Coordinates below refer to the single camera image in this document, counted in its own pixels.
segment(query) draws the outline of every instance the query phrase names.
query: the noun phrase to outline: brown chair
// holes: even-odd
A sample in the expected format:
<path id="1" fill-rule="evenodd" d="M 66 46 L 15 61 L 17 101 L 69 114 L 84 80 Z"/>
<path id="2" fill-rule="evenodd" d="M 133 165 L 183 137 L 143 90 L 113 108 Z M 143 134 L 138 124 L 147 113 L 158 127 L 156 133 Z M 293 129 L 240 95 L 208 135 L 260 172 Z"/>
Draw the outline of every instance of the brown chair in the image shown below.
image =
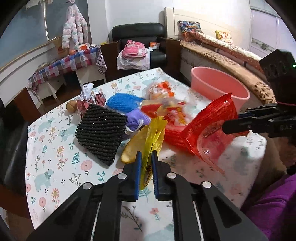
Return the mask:
<path id="1" fill-rule="evenodd" d="M 26 88 L 6 107 L 0 99 L 0 207 L 25 218 L 28 126 L 40 117 Z"/>
<path id="2" fill-rule="evenodd" d="M 115 26 L 112 29 L 113 42 L 101 46 L 107 66 L 105 72 L 107 82 L 142 71 L 135 69 L 117 70 L 117 56 L 129 39 L 141 42 L 145 44 L 145 47 L 149 47 L 150 42 L 160 43 L 160 49 L 150 53 L 150 68 L 160 67 L 168 75 L 178 78 L 181 64 L 180 40 L 166 39 L 164 36 L 165 28 L 160 23 L 135 23 Z"/>

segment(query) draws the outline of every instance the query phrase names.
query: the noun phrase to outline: puffer jacket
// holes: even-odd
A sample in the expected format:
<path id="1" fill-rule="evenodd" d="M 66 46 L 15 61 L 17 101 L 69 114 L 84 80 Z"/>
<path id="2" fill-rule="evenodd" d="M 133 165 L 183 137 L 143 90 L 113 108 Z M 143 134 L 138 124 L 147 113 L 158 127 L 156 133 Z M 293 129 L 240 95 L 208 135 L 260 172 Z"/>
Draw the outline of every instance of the puffer jacket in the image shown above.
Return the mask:
<path id="1" fill-rule="evenodd" d="M 62 47 L 68 48 L 70 39 L 73 41 L 71 49 L 78 50 L 79 44 L 88 42 L 87 23 L 77 5 L 71 5 L 67 9 L 67 21 L 63 28 Z"/>

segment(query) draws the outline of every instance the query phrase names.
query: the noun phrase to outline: pink plastic basin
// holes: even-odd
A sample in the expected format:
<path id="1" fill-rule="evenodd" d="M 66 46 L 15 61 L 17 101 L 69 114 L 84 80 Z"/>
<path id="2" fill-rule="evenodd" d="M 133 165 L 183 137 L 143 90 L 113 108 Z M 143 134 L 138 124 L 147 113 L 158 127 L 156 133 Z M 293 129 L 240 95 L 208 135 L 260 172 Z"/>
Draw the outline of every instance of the pink plastic basin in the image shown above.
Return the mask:
<path id="1" fill-rule="evenodd" d="M 191 88 L 210 100 L 232 93 L 237 112 L 250 98 L 249 90 L 241 82 L 220 70 L 203 66 L 194 67 L 191 77 Z"/>

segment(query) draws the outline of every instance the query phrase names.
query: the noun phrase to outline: bed headboard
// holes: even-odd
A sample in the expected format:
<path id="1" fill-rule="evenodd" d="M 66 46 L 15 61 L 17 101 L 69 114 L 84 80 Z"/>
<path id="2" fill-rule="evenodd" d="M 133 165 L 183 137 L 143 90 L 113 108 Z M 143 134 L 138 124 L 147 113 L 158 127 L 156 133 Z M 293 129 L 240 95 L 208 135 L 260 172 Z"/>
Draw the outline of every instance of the bed headboard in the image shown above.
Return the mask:
<path id="1" fill-rule="evenodd" d="M 178 25 L 178 21 L 195 21 L 200 23 L 202 31 L 216 38 L 215 31 L 225 31 L 231 34 L 233 42 L 235 45 L 246 48 L 247 46 L 242 46 L 243 36 L 245 35 L 241 30 L 235 29 L 227 24 L 218 22 L 212 18 L 211 15 L 199 14 L 196 12 L 189 12 L 185 10 L 180 10 L 176 8 L 165 8 L 165 25 L 167 27 L 168 37 L 173 38 L 183 38 L 181 29 Z"/>

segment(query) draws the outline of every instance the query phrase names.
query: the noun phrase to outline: folded pink towel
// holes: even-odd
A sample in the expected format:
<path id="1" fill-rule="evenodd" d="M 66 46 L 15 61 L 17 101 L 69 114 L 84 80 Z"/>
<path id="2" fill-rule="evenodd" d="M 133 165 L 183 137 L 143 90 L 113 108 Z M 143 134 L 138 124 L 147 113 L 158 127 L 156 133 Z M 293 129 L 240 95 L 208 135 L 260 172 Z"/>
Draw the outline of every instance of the folded pink towel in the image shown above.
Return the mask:
<path id="1" fill-rule="evenodd" d="M 122 51 L 122 57 L 125 59 L 142 58 L 146 55 L 146 53 L 147 51 L 144 44 L 128 40 Z"/>

